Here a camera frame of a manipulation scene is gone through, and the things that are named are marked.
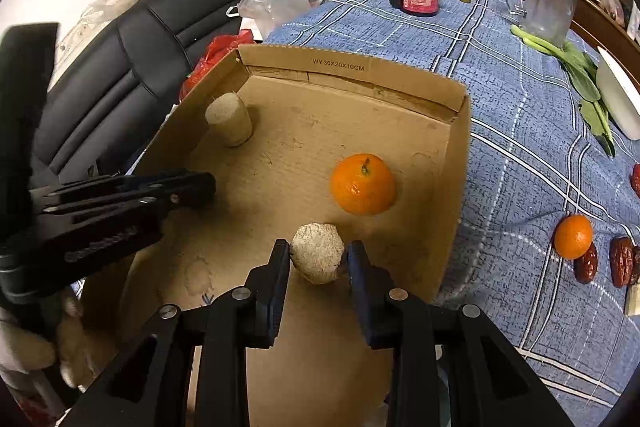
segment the green leaf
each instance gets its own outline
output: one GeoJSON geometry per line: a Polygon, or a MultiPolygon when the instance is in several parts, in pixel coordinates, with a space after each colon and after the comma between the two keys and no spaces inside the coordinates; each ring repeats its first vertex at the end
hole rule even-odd
{"type": "Polygon", "coordinates": [[[569,58],[569,60],[571,60],[571,62],[576,66],[580,66],[582,69],[586,69],[589,66],[589,63],[584,58],[582,52],[578,49],[578,46],[573,44],[571,41],[564,41],[562,50],[566,54],[567,58],[569,58]]]}
{"type": "Polygon", "coordinates": [[[596,81],[596,73],[598,72],[598,67],[596,66],[596,63],[593,62],[591,57],[586,52],[582,52],[582,54],[584,55],[584,60],[587,63],[587,65],[586,65],[586,67],[584,69],[587,70],[587,73],[589,73],[589,76],[591,77],[591,80],[593,80],[593,82],[595,82],[596,81]]]}
{"type": "Polygon", "coordinates": [[[595,139],[602,146],[604,152],[615,158],[616,150],[613,147],[613,137],[611,135],[611,130],[609,129],[609,123],[607,123],[606,120],[603,121],[602,118],[604,117],[604,114],[599,106],[599,102],[593,103],[588,100],[580,100],[580,103],[578,104],[580,114],[589,126],[591,134],[593,134],[595,139]]]}
{"type": "Polygon", "coordinates": [[[564,70],[569,74],[572,86],[581,97],[589,102],[596,102],[596,100],[600,99],[600,91],[584,68],[564,60],[561,60],[561,63],[564,70]]]}
{"type": "Polygon", "coordinates": [[[611,156],[612,158],[616,157],[616,150],[613,149],[613,142],[607,140],[606,136],[600,135],[596,136],[596,140],[600,144],[600,146],[604,149],[604,152],[607,156],[611,156]]]}

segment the box flap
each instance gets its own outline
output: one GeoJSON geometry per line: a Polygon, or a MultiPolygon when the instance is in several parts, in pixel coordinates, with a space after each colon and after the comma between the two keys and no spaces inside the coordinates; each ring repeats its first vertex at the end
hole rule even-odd
{"type": "Polygon", "coordinates": [[[274,44],[242,44],[238,51],[245,66],[311,71],[370,82],[432,100],[456,112],[466,97],[466,87],[455,80],[382,58],[274,44]]]}

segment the green vegetable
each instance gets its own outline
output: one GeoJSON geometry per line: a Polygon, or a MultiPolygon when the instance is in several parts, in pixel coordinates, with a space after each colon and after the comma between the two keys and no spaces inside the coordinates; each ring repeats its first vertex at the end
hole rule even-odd
{"type": "Polygon", "coordinates": [[[530,41],[526,37],[522,38],[522,42],[524,42],[529,48],[533,48],[533,49],[539,51],[540,53],[543,53],[545,55],[553,55],[553,53],[551,53],[548,49],[543,48],[539,44],[536,44],[534,41],[530,41]]]}
{"type": "Polygon", "coordinates": [[[584,56],[584,60],[587,63],[587,66],[584,69],[587,70],[587,73],[589,73],[589,76],[591,77],[591,80],[593,80],[593,82],[595,82],[596,81],[596,73],[598,71],[598,67],[596,66],[595,62],[593,62],[593,60],[591,60],[591,57],[589,55],[587,55],[587,53],[582,52],[582,56],[584,56]]]}
{"type": "Polygon", "coordinates": [[[560,49],[540,37],[528,34],[516,25],[511,25],[511,33],[520,37],[522,42],[536,51],[553,55],[560,60],[563,70],[571,79],[572,86],[582,97],[579,104],[580,114],[589,126],[591,134],[607,155],[615,157],[613,135],[609,128],[609,111],[601,100],[600,91],[595,85],[598,67],[591,60],[591,57],[569,41],[565,41],[560,49]]]}
{"type": "Polygon", "coordinates": [[[511,25],[511,33],[520,37],[527,46],[530,46],[531,43],[536,44],[532,46],[536,51],[540,51],[539,47],[544,48],[548,52],[547,54],[554,55],[560,60],[562,67],[571,79],[572,86],[585,100],[595,102],[600,99],[600,91],[593,83],[589,72],[591,66],[594,66],[593,62],[589,64],[584,54],[571,42],[565,42],[564,47],[560,49],[540,37],[521,30],[515,24],[511,25]]]}
{"type": "Polygon", "coordinates": [[[604,149],[607,155],[616,157],[616,150],[613,148],[613,135],[607,123],[605,113],[600,107],[600,102],[588,102],[588,100],[580,100],[578,104],[580,114],[589,126],[591,134],[598,140],[598,143],[604,149]]]}

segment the red plastic bag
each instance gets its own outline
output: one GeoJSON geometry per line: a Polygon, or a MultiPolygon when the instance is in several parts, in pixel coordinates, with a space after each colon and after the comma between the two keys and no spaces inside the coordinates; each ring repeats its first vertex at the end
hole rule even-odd
{"type": "Polygon", "coordinates": [[[234,50],[239,44],[253,44],[254,35],[251,30],[240,30],[238,35],[218,35],[207,46],[207,52],[198,61],[196,67],[182,83],[180,88],[180,102],[184,100],[193,87],[209,73],[210,69],[219,63],[228,52],[234,50]]]}

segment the cardboard box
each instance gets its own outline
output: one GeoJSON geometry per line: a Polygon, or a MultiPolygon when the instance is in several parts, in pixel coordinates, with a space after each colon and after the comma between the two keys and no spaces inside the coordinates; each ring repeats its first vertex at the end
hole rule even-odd
{"type": "MultiPolygon", "coordinates": [[[[328,50],[241,46],[178,106],[136,170],[210,171],[214,203],[175,211],[160,243],[90,278],[89,322],[93,315],[94,325],[108,324],[105,293],[119,295],[125,279],[121,338],[164,303],[201,306],[266,263],[276,239],[290,240],[311,222],[334,223],[345,243],[362,240],[373,264],[431,300],[458,225],[469,126],[465,87],[437,74],[328,50]],[[204,114],[231,90],[254,134],[229,149],[204,114]],[[378,216],[347,214],[328,190],[335,165],[360,152],[380,156],[398,184],[396,203],[378,216]]],[[[362,425],[388,392],[391,357],[364,343],[348,283],[313,286],[292,268],[275,346],[247,352],[252,424],[362,425]]]]}

